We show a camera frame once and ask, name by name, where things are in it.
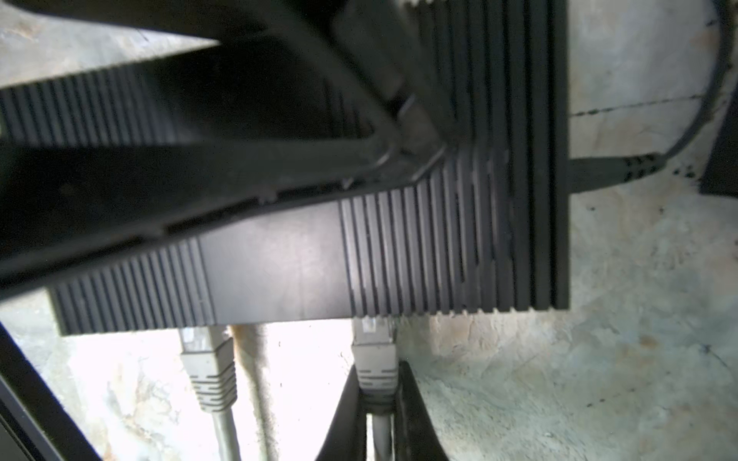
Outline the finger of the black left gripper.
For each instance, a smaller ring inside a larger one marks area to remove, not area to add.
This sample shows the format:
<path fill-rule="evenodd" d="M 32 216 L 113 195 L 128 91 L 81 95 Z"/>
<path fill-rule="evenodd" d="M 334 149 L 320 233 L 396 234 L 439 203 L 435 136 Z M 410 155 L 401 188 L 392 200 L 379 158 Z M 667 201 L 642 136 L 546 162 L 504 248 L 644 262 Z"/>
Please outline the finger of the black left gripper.
<path fill-rule="evenodd" d="M 269 209 L 406 186 L 455 151 L 394 1 L 20 1 L 211 45 L 1 91 L 1 290 Z"/>

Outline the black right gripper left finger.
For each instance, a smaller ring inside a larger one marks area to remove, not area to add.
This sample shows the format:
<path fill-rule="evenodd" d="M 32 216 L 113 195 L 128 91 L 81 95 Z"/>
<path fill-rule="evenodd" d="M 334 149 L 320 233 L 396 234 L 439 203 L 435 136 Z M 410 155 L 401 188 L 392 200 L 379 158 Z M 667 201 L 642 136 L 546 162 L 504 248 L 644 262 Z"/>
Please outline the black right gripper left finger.
<path fill-rule="evenodd" d="M 331 425 L 316 461 L 366 460 L 366 410 L 356 367 L 350 369 Z"/>

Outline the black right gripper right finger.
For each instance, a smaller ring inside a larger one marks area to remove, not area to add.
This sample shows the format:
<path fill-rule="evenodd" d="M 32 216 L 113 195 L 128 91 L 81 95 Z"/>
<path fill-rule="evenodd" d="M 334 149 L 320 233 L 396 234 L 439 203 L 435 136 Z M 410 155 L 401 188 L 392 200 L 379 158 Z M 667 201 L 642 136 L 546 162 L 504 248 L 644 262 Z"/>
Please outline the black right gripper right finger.
<path fill-rule="evenodd" d="M 394 456 L 399 461 L 448 461 L 407 361 L 399 362 L 395 398 Z"/>

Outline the small black ribbed switch box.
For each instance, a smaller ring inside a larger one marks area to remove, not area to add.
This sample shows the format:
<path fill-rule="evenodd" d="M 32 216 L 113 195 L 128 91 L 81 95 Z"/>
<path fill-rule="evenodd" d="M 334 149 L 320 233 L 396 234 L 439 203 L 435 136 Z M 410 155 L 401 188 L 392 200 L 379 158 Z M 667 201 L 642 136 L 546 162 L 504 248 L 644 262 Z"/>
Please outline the small black ribbed switch box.
<path fill-rule="evenodd" d="M 406 186 L 44 284 L 61 333 L 569 307 L 568 3 L 394 2 L 450 99 L 453 153 Z"/>

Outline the black power adapter with plug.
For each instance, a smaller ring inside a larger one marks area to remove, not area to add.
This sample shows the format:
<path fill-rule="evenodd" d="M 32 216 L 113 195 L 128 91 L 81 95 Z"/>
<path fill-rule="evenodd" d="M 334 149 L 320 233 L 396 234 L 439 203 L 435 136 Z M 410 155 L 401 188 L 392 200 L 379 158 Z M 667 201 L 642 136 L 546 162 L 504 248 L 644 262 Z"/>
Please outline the black power adapter with plug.
<path fill-rule="evenodd" d="M 737 83 L 734 1 L 572 1 L 571 155 L 707 159 Z"/>

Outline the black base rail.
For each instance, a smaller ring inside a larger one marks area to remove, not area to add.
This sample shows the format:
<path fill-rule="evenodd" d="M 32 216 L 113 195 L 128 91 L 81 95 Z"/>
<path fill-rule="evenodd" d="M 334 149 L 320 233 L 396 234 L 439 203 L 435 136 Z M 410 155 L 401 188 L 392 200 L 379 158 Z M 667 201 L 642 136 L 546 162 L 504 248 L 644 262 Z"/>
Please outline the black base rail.
<path fill-rule="evenodd" d="M 1 458 L 100 458 L 5 328 L 1 330 Z"/>

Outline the large black switch box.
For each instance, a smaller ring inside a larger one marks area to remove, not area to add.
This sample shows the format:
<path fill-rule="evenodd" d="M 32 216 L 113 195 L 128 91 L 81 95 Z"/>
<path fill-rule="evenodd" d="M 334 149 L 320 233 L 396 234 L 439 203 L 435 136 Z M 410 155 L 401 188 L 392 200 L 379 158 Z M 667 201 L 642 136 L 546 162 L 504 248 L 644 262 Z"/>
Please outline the large black switch box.
<path fill-rule="evenodd" d="M 734 90 L 701 178 L 701 195 L 737 198 L 737 148 L 737 90 Z"/>

